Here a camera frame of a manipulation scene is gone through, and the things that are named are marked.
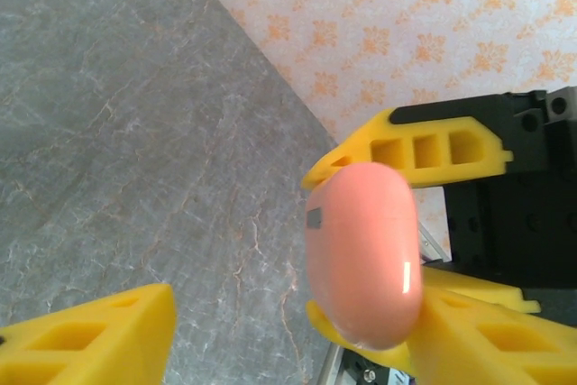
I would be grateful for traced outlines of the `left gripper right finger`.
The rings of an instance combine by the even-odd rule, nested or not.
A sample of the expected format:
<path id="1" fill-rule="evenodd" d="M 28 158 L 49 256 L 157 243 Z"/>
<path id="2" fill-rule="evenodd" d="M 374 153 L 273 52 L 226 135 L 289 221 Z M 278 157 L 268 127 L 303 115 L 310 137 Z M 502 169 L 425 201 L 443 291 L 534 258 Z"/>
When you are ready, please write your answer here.
<path id="1" fill-rule="evenodd" d="M 577 328 L 446 290 L 407 345 L 417 385 L 577 385 Z"/>

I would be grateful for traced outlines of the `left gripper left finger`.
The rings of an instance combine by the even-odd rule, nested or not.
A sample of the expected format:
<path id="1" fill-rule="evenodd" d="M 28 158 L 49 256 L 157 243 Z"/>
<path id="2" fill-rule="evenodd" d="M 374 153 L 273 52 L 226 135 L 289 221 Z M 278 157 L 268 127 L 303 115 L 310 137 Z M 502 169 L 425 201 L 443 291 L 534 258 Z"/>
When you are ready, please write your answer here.
<path id="1" fill-rule="evenodd" d="M 0 385 L 161 385 L 176 328 L 155 283 L 0 328 Z"/>

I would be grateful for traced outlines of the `pink charging case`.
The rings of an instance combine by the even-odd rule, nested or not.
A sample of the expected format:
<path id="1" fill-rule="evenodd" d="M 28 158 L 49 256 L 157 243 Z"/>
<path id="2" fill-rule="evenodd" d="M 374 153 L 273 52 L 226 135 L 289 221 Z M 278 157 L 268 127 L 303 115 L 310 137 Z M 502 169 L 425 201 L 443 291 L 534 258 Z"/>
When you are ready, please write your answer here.
<path id="1" fill-rule="evenodd" d="M 307 277 L 314 301 L 349 344 L 402 344 L 423 283 L 417 209 L 399 172 L 377 162 L 338 170 L 306 204 Z"/>

